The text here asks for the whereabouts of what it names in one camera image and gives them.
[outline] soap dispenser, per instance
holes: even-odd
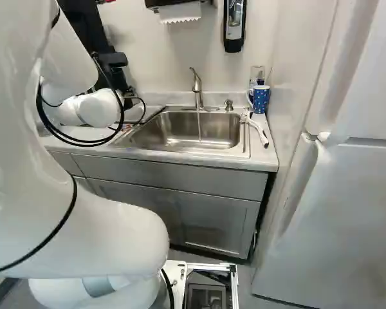
[[[247,0],[225,0],[223,41],[227,53],[239,53],[244,44]]]

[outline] countertop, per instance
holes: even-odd
[[[250,127],[250,157],[249,158],[235,158],[227,156],[213,156],[203,154],[187,154],[175,153],[167,151],[140,151],[140,149],[132,148],[117,148],[109,145],[122,134],[117,134],[117,137],[112,139],[109,143],[97,147],[77,147],[58,140],[54,136],[41,137],[42,144],[49,151],[60,151],[65,153],[75,153],[80,155],[92,156],[106,156],[113,158],[126,158],[133,160],[148,160],[155,162],[167,162],[176,164],[200,165],[207,167],[223,167],[229,169],[242,169],[249,171],[265,171],[276,172],[279,168],[275,146],[265,115],[253,114],[252,119],[259,123],[264,129],[270,145],[267,149],[263,148],[257,130]],[[107,128],[93,128],[93,127],[62,127],[62,131],[75,138],[85,140],[94,140],[110,135],[112,131]]]

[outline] floor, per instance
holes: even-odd
[[[170,250],[169,259],[196,263],[219,263],[211,259],[186,252]],[[250,267],[238,265],[240,309],[294,309],[295,307],[256,298],[250,293]],[[0,309],[45,309],[30,294],[27,281],[23,280],[1,303]]]

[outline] running water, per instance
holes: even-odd
[[[200,110],[199,110],[199,108],[196,109],[196,112],[198,114],[199,143],[201,143]]]

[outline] cabinet door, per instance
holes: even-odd
[[[174,191],[128,183],[89,179],[96,192],[106,198],[149,209],[163,220],[169,232],[170,242],[183,244],[181,220]]]
[[[178,203],[186,245],[247,258],[259,202],[189,193]]]
[[[85,188],[87,191],[89,192],[92,192],[92,193],[95,193],[95,191],[93,190],[92,186],[90,185],[90,183],[87,181],[87,179],[85,179],[84,177],[77,177],[77,176],[74,176],[74,179],[76,180],[76,182],[81,185],[83,188]]]
[[[69,153],[60,153],[58,151],[49,151],[49,154],[54,157],[54,160],[60,164],[67,172],[72,175],[83,176],[82,171],[78,168],[77,163]]]

